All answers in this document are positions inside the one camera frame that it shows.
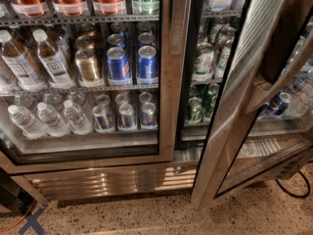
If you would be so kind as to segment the glass fridge door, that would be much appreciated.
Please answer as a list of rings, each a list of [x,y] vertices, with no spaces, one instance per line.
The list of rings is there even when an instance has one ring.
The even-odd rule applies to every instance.
[[[1,0],[1,165],[171,160],[191,0]]]
[[[313,159],[312,13],[313,0],[246,0],[193,186],[196,209],[290,179]]]

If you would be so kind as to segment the small energy drink can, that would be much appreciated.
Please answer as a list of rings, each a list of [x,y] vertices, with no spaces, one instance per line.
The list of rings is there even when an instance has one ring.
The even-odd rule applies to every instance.
[[[141,108],[141,125],[144,129],[157,127],[157,109],[154,103],[147,102]]]
[[[106,133],[113,131],[112,115],[106,107],[96,106],[93,108],[92,114],[97,132]]]
[[[134,130],[137,128],[134,109],[128,103],[119,106],[118,120],[118,127],[121,130]]]

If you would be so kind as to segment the blue pepsi can front right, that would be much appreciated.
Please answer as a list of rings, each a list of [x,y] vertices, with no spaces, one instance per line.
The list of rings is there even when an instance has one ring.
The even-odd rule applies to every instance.
[[[137,81],[139,84],[153,84],[157,80],[157,50],[153,46],[143,46],[138,50]]]

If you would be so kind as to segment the blue pepsi can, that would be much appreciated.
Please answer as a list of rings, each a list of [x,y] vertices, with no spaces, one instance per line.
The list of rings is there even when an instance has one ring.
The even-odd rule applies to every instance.
[[[131,69],[125,51],[112,47],[107,52],[108,81],[110,86],[125,86],[132,83]]]
[[[143,46],[138,50],[137,81],[139,84],[153,84],[157,80],[157,50],[153,46]]]

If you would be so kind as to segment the green can bottom shelf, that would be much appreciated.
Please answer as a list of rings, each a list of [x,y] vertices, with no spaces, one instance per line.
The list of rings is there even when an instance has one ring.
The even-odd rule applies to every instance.
[[[216,104],[217,96],[212,96],[208,98],[203,105],[203,120],[211,121],[215,104]]]

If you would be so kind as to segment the blue pepsi can front left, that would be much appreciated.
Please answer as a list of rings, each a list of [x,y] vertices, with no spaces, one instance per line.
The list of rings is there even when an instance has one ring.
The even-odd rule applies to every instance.
[[[131,69],[125,51],[112,47],[107,52],[108,81],[110,86],[125,86],[132,83]]]

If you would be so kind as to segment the water bottle right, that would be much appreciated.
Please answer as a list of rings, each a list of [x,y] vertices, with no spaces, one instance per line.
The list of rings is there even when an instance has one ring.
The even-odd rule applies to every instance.
[[[64,115],[67,118],[73,133],[86,135],[92,131],[91,122],[79,104],[72,102],[71,100],[65,100]]]

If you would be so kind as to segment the water bottle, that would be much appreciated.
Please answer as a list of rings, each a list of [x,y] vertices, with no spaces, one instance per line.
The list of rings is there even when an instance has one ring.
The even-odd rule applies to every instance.
[[[31,139],[47,135],[46,127],[26,107],[11,105],[8,108],[10,120],[22,131],[22,134]]]
[[[70,133],[69,126],[52,105],[41,102],[37,105],[37,115],[46,126],[50,136],[62,137]]]
[[[73,133],[86,135],[92,131],[91,122],[79,104],[72,102],[71,100],[65,100],[64,115],[67,118]]]

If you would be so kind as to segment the gold soda can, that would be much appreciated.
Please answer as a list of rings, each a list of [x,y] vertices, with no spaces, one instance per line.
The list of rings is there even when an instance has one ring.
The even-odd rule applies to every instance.
[[[75,65],[79,71],[78,81],[82,87],[103,87],[102,71],[92,50],[82,49],[75,53]]]

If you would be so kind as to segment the green white 7up can left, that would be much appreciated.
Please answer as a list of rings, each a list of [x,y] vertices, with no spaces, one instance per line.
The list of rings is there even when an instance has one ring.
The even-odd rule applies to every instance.
[[[233,41],[228,40],[225,45],[222,47],[217,64],[214,70],[214,77],[215,78],[222,78],[224,75],[224,71],[227,68],[227,63],[229,60],[229,56],[231,53]]]

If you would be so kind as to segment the water bottle middle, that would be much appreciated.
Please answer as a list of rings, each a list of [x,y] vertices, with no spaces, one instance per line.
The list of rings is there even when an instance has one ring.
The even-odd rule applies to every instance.
[[[69,126],[52,105],[41,102],[37,105],[37,115],[46,126],[50,136],[62,137],[70,133]]]

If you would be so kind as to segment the tea bottle white cap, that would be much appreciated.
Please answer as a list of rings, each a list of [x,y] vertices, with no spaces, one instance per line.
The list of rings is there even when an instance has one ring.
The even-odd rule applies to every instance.
[[[0,30],[1,57],[25,91],[41,91],[45,88],[45,75],[33,54],[8,30]]]
[[[32,35],[37,43],[38,59],[50,76],[51,86],[70,89],[74,85],[74,81],[62,49],[44,29],[36,29]]]

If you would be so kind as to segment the blue can bottom shelf right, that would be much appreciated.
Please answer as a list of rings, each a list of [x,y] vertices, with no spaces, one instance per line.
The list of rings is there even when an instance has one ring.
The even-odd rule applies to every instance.
[[[261,108],[261,111],[257,117],[257,119],[263,119],[266,116],[267,109],[269,107],[270,102],[266,102],[263,107]]]

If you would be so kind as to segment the water bottle left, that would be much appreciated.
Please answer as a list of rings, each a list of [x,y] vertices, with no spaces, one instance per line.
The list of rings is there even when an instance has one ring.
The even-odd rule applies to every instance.
[[[10,120],[22,131],[22,134],[31,139],[47,135],[46,127],[26,107],[11,105],[8,108]]]

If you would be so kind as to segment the tea bottle white cap left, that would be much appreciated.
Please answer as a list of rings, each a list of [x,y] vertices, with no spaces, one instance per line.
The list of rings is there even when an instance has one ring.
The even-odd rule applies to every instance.
[[[45,88],[45,75],[33,54],[8,30],[0,30],[1,57],[25,91],[41,91]]]

